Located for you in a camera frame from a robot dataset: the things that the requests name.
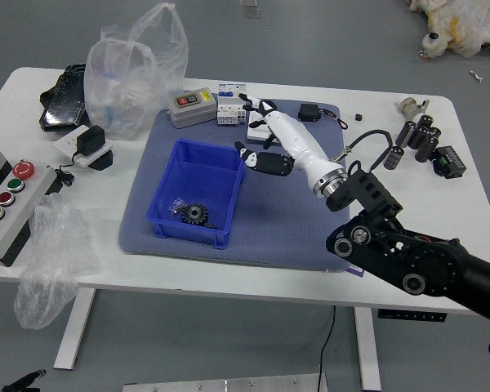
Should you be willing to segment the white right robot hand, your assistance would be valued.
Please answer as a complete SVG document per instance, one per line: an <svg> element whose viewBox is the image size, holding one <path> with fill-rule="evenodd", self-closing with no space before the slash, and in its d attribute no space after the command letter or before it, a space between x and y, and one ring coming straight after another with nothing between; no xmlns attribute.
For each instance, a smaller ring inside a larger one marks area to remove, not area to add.
<svg viewBox="0 0 490 392"><path fill-rule="evenodd" d="M241 93L239 97L246 101L246 111L256 111L261 120L256 124L265 124L272 136L265 142L268 149L272 140L276 139L287 151L287 155L253 152L243 143L234 143L240 158L246 166L254 171L275 176L286 176L295 167L306 173L308 186L317 195L327 196L326 187L337 189L347 179L342 165L329 160L316 139L306 127L296 119L277 110L272 100L261 100Z"/></svg>

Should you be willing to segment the black-white left robot hand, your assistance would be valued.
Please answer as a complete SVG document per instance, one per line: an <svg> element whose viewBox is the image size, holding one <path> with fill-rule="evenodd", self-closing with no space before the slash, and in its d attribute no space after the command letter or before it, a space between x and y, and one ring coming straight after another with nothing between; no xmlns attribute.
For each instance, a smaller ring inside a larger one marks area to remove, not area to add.
<svg viewBox="0 0 490 392"><path fill-rule="evenodd" d="M46 369L39 369L37 371L28 373L21 377L19 380L12 382L9 385L1 386L0 391L5 392L18 392L18 391L39 391L39 388L33 388L31 385L41 377L47 374Z"/></svg>

